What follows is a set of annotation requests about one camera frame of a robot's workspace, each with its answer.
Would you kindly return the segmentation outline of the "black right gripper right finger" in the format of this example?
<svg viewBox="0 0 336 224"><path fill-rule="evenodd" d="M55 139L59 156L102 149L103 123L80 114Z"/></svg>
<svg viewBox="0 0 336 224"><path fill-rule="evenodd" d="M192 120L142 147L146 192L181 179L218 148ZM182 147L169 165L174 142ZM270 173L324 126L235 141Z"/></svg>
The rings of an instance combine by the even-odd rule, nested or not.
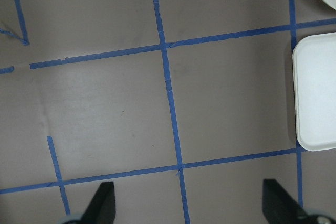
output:
<svg viewBox="0 0 336 224"><path fill-rule="evenodd" d="M308 222L309 215L275 179L264 179L262 186L263 214L268 223Z"/></svg>

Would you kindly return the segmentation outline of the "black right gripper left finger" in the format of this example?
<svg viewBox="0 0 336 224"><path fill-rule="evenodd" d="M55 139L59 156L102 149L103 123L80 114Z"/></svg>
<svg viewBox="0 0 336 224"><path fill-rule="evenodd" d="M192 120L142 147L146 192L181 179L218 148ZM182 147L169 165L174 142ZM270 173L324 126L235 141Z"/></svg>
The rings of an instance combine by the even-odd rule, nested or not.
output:
<svg viewBox="0 0 336 224"><path fill-rule="evenodd" d="M98 187L80 223L112 224L116 216L114 182L103 182Z"/></svg>

